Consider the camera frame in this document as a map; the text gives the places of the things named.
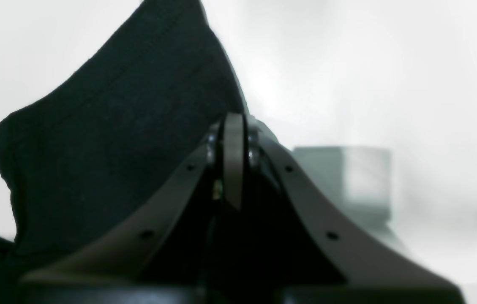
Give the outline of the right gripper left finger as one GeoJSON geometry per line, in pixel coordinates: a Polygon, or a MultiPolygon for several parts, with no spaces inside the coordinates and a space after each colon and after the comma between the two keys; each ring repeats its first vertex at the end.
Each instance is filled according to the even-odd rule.
{"type": "Polygon", "coordinates": [[[25,275],[20,304],[203,304],[201,287],[144,285],[138,277],[169,240],[209,174],[210,195],[240,210],[247,116],[229,113],[134,214],[78,252],[25,275]]]}

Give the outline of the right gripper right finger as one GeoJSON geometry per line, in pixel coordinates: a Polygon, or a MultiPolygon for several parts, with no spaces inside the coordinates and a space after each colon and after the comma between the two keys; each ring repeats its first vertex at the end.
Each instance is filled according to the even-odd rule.
{"type": "Polygon", "coordinates": [[[283,304],[462,304],[460,289],[378,242],[313,184],[290,152],[245,117],[248,161],[263,152],[310,240],[344,282],[281,290],[283,304]]]}

